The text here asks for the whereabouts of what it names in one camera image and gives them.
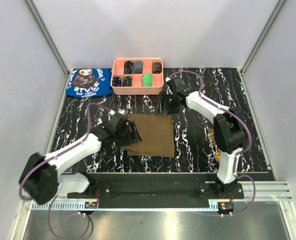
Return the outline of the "brown cloth napkin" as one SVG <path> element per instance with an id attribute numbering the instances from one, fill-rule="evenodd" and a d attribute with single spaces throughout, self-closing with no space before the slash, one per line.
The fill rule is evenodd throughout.
<path id="1" fill-rule="evenodd" d="M 129 156 L 174 157 L 171 116 L 132 113 L 130 119 L 134 121 L 142 141 L 124 148 Z"/>

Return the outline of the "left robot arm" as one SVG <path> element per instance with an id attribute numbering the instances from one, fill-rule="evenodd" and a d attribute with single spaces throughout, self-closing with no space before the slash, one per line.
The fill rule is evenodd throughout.
<path id="1" fill-rule="evenodd" d="M 85 157 L 95 154 L 109 142 L 122 147 L 139 143 L 136 124 L 119 112 L 96 126 L 77 141 L 46 155 L 32 154 L 20 176 L 20 191 L 28 193 L 39 205 L 56 195 L 69 198 L 93 198 L 97 181 L 85 172 L 66 174 L 65 171 Z"/>

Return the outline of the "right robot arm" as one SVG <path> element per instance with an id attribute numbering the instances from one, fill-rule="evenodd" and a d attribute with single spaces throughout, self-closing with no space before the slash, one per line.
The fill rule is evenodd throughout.
<path id="1" fill-rule="evenodd" d="M 240 118 L 240 111 L 221 105 L 186 86 L 180 78 L 166 78 L 167 89 L 160 92 L 161 110 L 178 113 L 181 106 L 206 117 L 214 127 L 214 140 L 219 150 L 220 162 L 216 180 L 209 193 L 226 198 L 236 188 L 237 165 L 245 144 L 251 146 L 250 133 Z"/>

